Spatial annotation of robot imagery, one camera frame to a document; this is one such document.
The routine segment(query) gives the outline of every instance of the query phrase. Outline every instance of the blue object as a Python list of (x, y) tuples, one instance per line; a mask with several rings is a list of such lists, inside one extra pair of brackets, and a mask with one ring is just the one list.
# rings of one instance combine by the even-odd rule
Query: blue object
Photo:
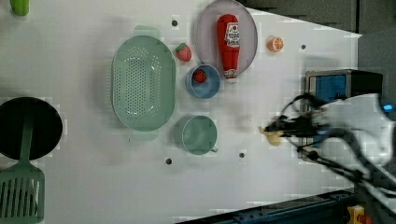
[(317, 77), (315, 95), (327, 103), (337, 99), (337, 96), (347, 95), (347, 76)]
[[(194, 72), (202, 69), (206, 74), (206, 81), (199, 83), (192, 78)], [(209, 64), (201, 64), (198, 67), (192, 68), (186, 77), (187, 91), (198, 98), (212, 98), (218, 93), (220, 88), (220, 75), (216, 68)]]
[(393, 106), (392, 105), (384, 105), (384, 110), (385, 111), (391, 111), (391, 110), (393, 110)]

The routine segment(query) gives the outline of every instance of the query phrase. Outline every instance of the table surface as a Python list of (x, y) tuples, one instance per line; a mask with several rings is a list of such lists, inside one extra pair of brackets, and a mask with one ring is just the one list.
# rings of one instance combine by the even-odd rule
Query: table surface
[[(300, 92), (305, 71), (356, 68), (359, 35), (266, 12), (249, 10), (259, 46), (237, 84), (222, 83), (209, 100), (194, 98), (184, 80), (199, 59), (177, 61), (172, 118), (155, 141), (131, 141), (111, 107), (114, 53), (137, 24), (152, 23), (170, 49), (186, 42), (195, 52), (193, 26), (211, 2), (31, 1), (26, 18), (0, 2), (0, 103), (44, 98), (64, 120), (60, 145), (34, 161), (46, 175), (45, 222), (174, 223), (351, 186), (298, 160), (288, 143), (271, 147), (258, 127)], [(284, 38), (282, 52), (265, 47), (271, 35)], [(217, 123), (217, 154), (195, 157), (175, 145), (172, 128), (189, 114)], [(3, 167), (13, 163), (0, 157)]]

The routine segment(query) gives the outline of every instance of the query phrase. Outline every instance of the spatula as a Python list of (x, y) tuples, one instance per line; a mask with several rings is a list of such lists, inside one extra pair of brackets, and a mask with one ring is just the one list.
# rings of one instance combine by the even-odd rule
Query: spatula
[(29, 161), (33, 113), (26, 111), (21, 159), (0, 173), (0, 223), (28, 224), (44, 219), (44, 173)]

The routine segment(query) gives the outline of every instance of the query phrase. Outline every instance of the green object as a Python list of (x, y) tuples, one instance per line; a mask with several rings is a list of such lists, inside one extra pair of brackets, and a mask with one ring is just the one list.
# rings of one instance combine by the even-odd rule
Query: green object
[(29, 162), (33, 117), (23, 123), (21, 159), (0, 173), (0, 223), (29, 224), (44, 219), (44, 173)]
[(181, 43), (177, 48), (176, 48), (176, 52), (179, 52), (181, 50), (183, 50), (184, 48), (186, 48), (187, 45), (185, 43)]
[(218, 139), (216, 124), (206, 116), (184, 117), (176, 124), (174, 137), (182, 148), (194, 155), (218, 152), (215, 147)]
[(158, 30), (137, 26), (113, 60), (113, 107), (136, 140), (153, 140), (175, 108), (176, 63)]
[(10, 0), (12, 11), (18, 16), (26, 16), (29, 13), (29, 0)]

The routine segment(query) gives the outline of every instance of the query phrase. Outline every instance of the blue bowl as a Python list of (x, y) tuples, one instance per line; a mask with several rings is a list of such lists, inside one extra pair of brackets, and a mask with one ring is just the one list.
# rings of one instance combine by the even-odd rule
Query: blue bowl
[[(202, 69), (206, 74), (206, 81), (199, 83), (192, 78), (194, 72)], [(220, 88), (220, 75), (216, 68), (209, 64), (201, 64), (198, 67), (192, 68), (187, 74), (186, 78), (187, 91), (198, 98), (212, 98), (218, 93)]]

